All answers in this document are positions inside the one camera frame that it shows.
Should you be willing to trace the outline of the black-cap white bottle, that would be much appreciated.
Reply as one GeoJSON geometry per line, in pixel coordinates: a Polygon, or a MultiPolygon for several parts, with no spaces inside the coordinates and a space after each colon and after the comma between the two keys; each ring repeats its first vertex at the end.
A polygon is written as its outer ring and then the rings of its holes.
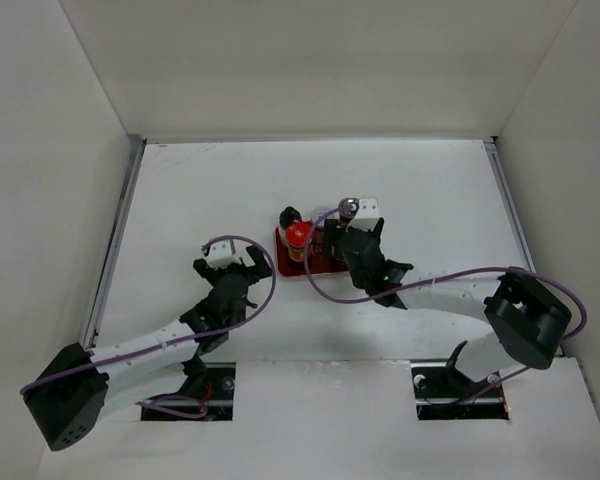
{"type": "Polygon", "coordinates": [[[287,206],[278,217],[277,232],[283,244],[286,243],[286,231],[294,223],[302,222],[301,213],[293,206],[287,206]]]}

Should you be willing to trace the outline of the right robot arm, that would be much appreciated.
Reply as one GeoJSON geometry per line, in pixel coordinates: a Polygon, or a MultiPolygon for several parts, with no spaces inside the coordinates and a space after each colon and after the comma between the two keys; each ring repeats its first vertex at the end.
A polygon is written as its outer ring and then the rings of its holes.
{"type": "Polygon", "coordinates": [[[384,220],[371,230],[329,220],[325,244],[344,262],[355,288],[387,308],[432,310],[483,322],[490,332],[460,342],[444,367],[453,394],[469,394],[489,375],[521,365],[547,370],[571,321],[571,311],[537,279],[509,270],[499,276],[453,280],[423,274],[381,252],[384,220]]]}

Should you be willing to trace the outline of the grey-lid condiment jar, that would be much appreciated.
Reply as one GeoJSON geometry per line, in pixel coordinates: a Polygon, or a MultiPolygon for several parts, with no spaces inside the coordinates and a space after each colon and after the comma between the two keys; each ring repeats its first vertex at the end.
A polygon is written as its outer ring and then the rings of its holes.
{"type": "Polygon", "coordinates": [[[321,254],[324,243],[325,225],[328,219],[327,213],[331,210],[329,206],[317,206],[311,212],[311,222],[315,227],[312,239],[312,250],[315,254],[321,254]]]}

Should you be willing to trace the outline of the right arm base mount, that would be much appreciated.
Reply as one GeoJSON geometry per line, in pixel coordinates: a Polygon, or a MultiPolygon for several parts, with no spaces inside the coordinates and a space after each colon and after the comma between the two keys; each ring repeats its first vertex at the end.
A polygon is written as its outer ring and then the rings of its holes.
{"type": "Polygon", "coordinates": [[[455,369],[466,342],[444,365],[411,367],[416,415],[421,421],[508,420],[503,389],[488,380],[473,382],[455,369]]]}

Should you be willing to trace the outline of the tall red-lid sauce jar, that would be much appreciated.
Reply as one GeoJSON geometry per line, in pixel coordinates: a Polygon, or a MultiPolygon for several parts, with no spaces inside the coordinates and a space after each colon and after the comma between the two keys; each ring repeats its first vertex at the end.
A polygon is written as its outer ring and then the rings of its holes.
{"type": "Polygon", "coordinates": [[[287,242],[287,251],[289,259],[301,264],[306,257],[305,248],[311,244],[312,237],[310,235],[311,224],[307,222],[292,223],[285,233],[287,242]]]}

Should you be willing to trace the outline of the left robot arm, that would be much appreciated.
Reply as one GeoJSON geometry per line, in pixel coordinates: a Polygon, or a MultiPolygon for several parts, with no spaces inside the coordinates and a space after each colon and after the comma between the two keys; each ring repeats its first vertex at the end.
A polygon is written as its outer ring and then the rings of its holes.
{"type": "Polygon", "coordinates": [[[203,356],[227,342],[231,331],[263,311],[249,290],[274,282],[273,260],[247,240],[245,263],[235,237],[209,242],[193,263],[210,285],[208,294],[157,330],[108,347],[63,347],[20,394],[47,447],[65,450],[83,440],[107,415],[128,406],[158,406],[163,397],[194,398],[204,387],[203,356]]]}

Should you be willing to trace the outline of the black-top salt grinder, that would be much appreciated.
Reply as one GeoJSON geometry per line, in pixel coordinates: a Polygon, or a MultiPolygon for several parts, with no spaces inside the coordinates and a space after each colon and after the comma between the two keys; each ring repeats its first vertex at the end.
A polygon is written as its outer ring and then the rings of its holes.
{"type": "Polygon", "coordinates": [[[347,197],[338,203],[338,218],[342,223],[349,223],[357,214],[359,209],[359,199],[347,197]]]}

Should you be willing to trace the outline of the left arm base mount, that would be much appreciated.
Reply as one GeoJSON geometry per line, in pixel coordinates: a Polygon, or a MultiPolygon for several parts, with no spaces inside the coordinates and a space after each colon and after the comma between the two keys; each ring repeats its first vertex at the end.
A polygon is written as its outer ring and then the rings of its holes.
{"type": "Polygon", "coordinates": [[[235,363],[208,363],[206,370],[186,380],[176,392],[141,405],[145,422],[220,422],[233,419],[235,363]]]}

